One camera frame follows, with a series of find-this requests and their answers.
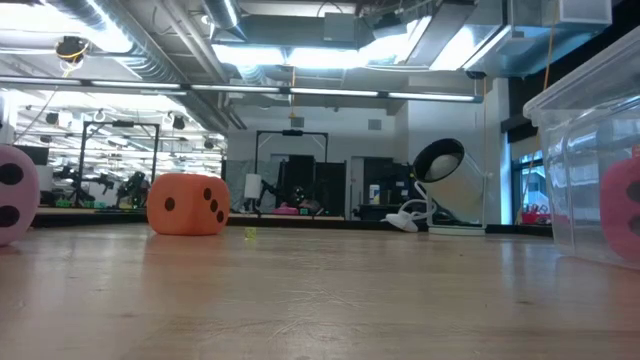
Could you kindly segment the pink foam die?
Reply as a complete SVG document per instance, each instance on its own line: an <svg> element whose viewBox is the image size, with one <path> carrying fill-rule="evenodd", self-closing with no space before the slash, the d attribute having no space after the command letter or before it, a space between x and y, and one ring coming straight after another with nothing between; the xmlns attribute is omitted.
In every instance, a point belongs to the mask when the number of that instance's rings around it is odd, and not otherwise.
<svg viewBox="0 0 640 360"><path fill-rule="evenodd" d="M0 247L24 237L40 202L37 169L22 150L0 145Z"/></svg>

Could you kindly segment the long ceiling light bar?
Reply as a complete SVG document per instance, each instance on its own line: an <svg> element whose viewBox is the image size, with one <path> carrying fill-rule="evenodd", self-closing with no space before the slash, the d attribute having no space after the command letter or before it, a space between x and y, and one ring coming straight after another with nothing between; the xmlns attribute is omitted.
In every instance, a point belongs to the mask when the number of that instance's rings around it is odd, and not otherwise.
<svg viewBox="0 0 640 360"><path fill-rule="evenodd" d="M140 92L159 92L169 95L184 95L188 92L224 92L261 95L308 95L308 96L332 96L366 99L403 100L403 101L435 101L452 103L481 103L484 100L480 95L460 95L449 93L412 93L381 90L351 90L309 88L299 86L257 86L257 85L229 85L229 84L188 84L188 83L161 83L123 80L77 79L77 78L53 78L53 77L28 77L0 75L2 85L24 85L33 87L77 87L100 88L114 90L135 90Z"/></svg>

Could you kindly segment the black table frame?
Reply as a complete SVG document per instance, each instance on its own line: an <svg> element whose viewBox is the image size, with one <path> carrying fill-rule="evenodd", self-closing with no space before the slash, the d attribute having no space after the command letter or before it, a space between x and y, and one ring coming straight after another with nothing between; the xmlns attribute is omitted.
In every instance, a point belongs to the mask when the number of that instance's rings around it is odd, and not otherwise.
<svg viewBox="0 0 640 360"><path fill-rule="evenodd" d="M74 213L63 211L61 213L38 213L35 215L31 226L34 228L58 228L90 225L116 225L146 223L147 217L142 213ZM331 230L394 230L388 223L372 221L347 221L330 220L328 217L304 218L285 217L241 217L234 214L228 221L228 226L239 227L266 227L266 228L308 228ZM553 232L550 226L538 225L496 225L490 224L486 228L487 234L528 235L552 238Z"/></svg>

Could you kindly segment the silver ventilation duct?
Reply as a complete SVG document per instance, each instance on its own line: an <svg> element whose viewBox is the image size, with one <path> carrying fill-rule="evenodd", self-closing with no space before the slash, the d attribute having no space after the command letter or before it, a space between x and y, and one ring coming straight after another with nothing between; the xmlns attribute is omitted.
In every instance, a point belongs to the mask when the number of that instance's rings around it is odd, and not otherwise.
<svg viewBox="0 0 640 360"><path fill-rule="evenodd" d="M134 19L119 0L46 0L48 5L88 28L88 37L101 50L122 54L116 61L141 80L162 83L187 83L187 76L178 69L168 55ZM226 133L229 125L241 129L240 124L208 101L204 95L166 95L184 106L188 115L206 130Z"/></svg>

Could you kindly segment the orange foam die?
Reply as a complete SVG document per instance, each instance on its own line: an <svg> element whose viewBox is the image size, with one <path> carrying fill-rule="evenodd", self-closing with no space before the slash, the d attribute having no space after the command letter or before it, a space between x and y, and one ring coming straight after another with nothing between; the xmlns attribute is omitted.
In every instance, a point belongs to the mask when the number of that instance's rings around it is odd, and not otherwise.
<svg viewBox="0 0 640 360"><path fill-rule="evenodd" d="M161 235L216 235L226 227L230 205L230 191L221 178L166 173L151 186L147 219Z"/></svg>

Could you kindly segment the red foam die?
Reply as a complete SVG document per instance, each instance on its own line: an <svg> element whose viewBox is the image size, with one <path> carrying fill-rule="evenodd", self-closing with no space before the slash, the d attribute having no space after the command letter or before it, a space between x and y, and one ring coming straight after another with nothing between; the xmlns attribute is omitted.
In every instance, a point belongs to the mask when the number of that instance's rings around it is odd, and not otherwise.
<svg viewBox="0 0 640 360"><path fill-rule="evenodd" d="M640 262L640 145L601 178L600 219L609 247L627 261Z"/></svg>

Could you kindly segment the white spotlight lamp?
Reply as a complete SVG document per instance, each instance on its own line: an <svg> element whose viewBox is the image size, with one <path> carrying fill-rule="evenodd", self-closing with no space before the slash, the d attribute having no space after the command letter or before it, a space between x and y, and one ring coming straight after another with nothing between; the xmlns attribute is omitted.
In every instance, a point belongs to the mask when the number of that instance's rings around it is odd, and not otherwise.
<svg viewBox="0 0 640 360"><path fill-rule="evenodd" d="M413 161L416 183L424 190L429 205L447 210L457 225L436 224L427 217L434 235L484 236L487 175L454 138L436 140L421 150Z"/></svg>

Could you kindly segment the black gantry frame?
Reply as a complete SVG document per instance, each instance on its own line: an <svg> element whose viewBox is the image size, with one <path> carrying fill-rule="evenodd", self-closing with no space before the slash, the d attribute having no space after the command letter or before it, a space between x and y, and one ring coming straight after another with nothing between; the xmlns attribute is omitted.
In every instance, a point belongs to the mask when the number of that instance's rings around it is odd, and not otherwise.
<svg viewBox="0 0 640 360"><path fill-rule="evenodd" d="M147 127L153 127L155 129L155 134L150 135L150 138L154 141L154 146L153 146L153 155L152 155L151 178L148 180L149 186L147 187L147 193L146 193L146 195L149 195L151 185L153 184L156 176L157 153L158 153L159 141L160 141L160 125L156 123L136 123L134 121L129 121L129 120L114 120L111 122L85 121L83 123L83 131L82 131L82 137L81 137L81 148L80 148L80 154L79 154L77 182L75 185L75 190L73 192L73 194L75 195L73 206L75 208L82 208L84 206L84 200L81 197L80 192L82 190L82 183L83 183L86 143L90 138L90 135L88 134L88 128L93 125L96 125L97 130L102 129L105 125L109 125L114 128L141 127L143 130L145 130Z"/></svg>
<svg viewBox="0 0 640 360"><path fill-rule="evenodd" d="M326 132L304 132L302 130L257 130L256 138L255 138L255 152L254 152L254 173L258 174L258 160L259 160L259 150L261 145L259 144L259 139L262 134L281 134L282 136L289 137L301 137L301 136L314 136L320 135L325 139L324 144L324 163L327 163L328 160L328 138L329 134ZM262 204L262 198L265 192L270 192L276 199L280 199L283 202L287 200L294 200L294 204L301 205L302 200L301 197L305 196L306 199L317 200L320 203L326 201L329 196L328 191L328 183L326 179L318 179L317 171L316 171L316 162L313 162L312 165L312 183L307 187L303 188L300 193L295 193L294 188L289 188L286 184L286 168L287 163L284 162L279 166L279 176L278 181L275 186L270 185L269 183L265 183L264 181L260 182L261 190L257 199L252 201L253 211L261 216L262 212L260 210L260 206Z"/></svg>

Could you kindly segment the clear plastic bin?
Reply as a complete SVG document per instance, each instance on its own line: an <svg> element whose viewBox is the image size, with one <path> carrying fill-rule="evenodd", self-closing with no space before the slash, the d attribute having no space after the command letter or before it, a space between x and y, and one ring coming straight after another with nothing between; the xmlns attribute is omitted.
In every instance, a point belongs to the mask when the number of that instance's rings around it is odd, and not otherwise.
<svg viewBox="0 0 640 360"><path fill-rule="evenodd" d="M537 127L556 246L565 254L640 270L604 237L600 180L640 145L640 26L528 101Z"/></svg>

